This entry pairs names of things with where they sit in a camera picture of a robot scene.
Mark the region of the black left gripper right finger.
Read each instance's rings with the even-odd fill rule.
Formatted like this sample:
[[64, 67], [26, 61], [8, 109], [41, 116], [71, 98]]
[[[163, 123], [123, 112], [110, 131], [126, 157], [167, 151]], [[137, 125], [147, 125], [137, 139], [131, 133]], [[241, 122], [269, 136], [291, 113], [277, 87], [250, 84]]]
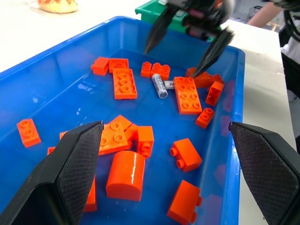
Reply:
[[278, 133], [241, 122], [229, 130], [246, 184], [269, 225], [300, 223], [300, 155]]

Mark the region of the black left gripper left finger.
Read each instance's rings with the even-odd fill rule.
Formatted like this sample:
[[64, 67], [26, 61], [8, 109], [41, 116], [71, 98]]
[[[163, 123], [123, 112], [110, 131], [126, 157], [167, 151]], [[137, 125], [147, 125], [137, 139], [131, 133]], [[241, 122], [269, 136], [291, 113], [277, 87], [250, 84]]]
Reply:
[[96, 173], [102, 121], [64, 134], [0, 215], [2, 225], [77, 225]]

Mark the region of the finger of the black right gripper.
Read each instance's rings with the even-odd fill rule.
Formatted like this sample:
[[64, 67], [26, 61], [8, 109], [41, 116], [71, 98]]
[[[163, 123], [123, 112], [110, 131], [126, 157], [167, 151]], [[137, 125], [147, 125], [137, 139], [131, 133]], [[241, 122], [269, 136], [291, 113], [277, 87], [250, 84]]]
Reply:
[[148, 54], [153, 48], [155, 48], [166, 35], [167, 29], [171, 24], [173, 17], [176, 14], [176, 8], [173, 6], [167, 6], [161, 13], [158, 19], [153, 23], [152, 29], [147, 39], [144, 53]]
[[198, 65], [197, 69], [193, 77], [200, 76], [203, 72], [205, 72], [208, 68], [210, 68], [214, 63], [216, 63], [225, 50], [225, 48], [231, 43], [234, 34], [228, 28], [224, 30], [219, 30], [219, 33], [211, 42], [209, 48], [204, 53], [200, 64]]

